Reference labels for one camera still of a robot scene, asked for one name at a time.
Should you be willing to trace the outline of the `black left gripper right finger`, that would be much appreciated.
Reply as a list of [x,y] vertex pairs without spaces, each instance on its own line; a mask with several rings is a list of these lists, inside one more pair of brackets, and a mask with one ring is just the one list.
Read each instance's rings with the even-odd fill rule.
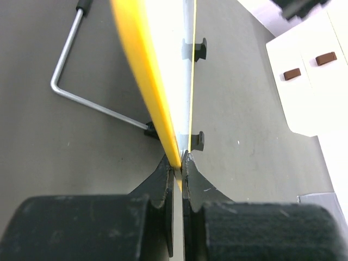
[[182,161],[182,207],[184,260],[207,260],[204,204],[232,201],[200,173],[193,155],[185,151]]

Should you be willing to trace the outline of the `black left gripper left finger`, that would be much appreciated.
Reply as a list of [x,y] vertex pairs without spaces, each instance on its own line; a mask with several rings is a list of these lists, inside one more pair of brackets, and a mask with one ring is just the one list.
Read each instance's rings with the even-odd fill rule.
[[163,156],[156,169],[128,194],[148,199],[140,240],[141,257],[173,256],[173,189],[174,170],[167,156]]

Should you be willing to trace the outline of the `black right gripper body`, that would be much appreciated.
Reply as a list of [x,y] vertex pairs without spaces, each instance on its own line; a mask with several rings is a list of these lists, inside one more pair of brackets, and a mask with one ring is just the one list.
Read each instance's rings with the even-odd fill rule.
[[294,17],[305,18],[317,5],[326,5],[329,0],[272,0],[281,9],[281,16],[290,21]]

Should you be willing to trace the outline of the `yellow framed whiteboard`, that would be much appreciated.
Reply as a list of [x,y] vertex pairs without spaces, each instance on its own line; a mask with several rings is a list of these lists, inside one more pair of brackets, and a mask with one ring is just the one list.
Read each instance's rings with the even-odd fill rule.
[[130,69],[170,165],[191,151],[196,1],[111,1]]

